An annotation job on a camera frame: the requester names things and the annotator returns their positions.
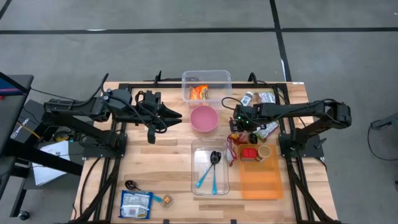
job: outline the orange snack bag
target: orange snack bag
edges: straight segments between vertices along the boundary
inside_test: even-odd
[[[189,87],[191,91],[191,95],[189,97],[190,100],[206,100],[208,99],[207,90],[209,89],[208,85],[200,85],[196,88]]]

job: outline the paper sheet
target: paper sheet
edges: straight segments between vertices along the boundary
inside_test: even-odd
[[[68,146],[69,143],[67,141],[62,141],[48,146],[44,146],[40,150],[43,152],[53,154],[55,156],[60,156],[61,158],[70,161]],[[36,186],[41,186],[43,184],[50,182],[53,179],[56,179],[57,177],[66,174],[66,172],[63,171],[51,169],[48,167],[42,167],[40,164],[33,163],[33,167],[34,167],[33,172],[35,174]]]

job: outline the food package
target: food package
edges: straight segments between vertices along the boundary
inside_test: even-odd
[[[149,219],[153,195],[152,192],[123,190],[119,218]]]
[[[249,133],[248,132],[242,132],[242,133],[235,133],[235,134],[230,134],[232,140],[237,144],[247,144],[249,142]]]
[[[209,86],[208,85],[200,85],[198,87],[189,87],[190,89],[190,96],[189,99],[190,100],[207,100],[208,99],[208,89]]]
[[[275,103],[275,94],[273,92],[256,93],[256,96],[259,103]],[[278,123],[274,121],[268,123],[266,129],[258,128],[254,134],[256,134],[259,139],[266,141],[267,137],[270,136],[276,128],[278,128]]]
[[[231,135],[229,135],[226,139],[226,160],[229,166],[232,166],[233,162],[238,158],[234,148],[234,142],[232,141]]]
[[[259,103],[275,103],[275,94],[273,92],[256,93]]]

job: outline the monitor screen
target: monitor screen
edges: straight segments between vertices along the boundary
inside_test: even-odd
[[[0,72],[0,96],[23,95],[26,89],[7,75]]]

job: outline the gray floor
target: gray floor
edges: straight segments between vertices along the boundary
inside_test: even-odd
[[[282,27],[398,26],[394,0],[277,0]],[[227,0],[13,0],[0,29],[130,29],[164,27],[272,27],[268,1]],[[284,34],[293,81],[306,83],[310,100],[334,98],[350,105],[352,127],[324,137],[328,176],[340,220],[396,223],[398,162],[380,161],[366,143],[369,123],[398,111],[398,32]],[[33,87],[85,98],[109,80],[179,77],[185,70],[226,69],[234,81],[250,72],[282,81],[275,34],[0,35],[0,70],[35,75]],[[48,97],[33,93],[31,98]],[[398,157],[391,128],[371,133],[380,156]],[[20,180],[11,179],[0,201],[8,218]],[[78,180],[62,190],[28,192],[25,223],[67,221]]]

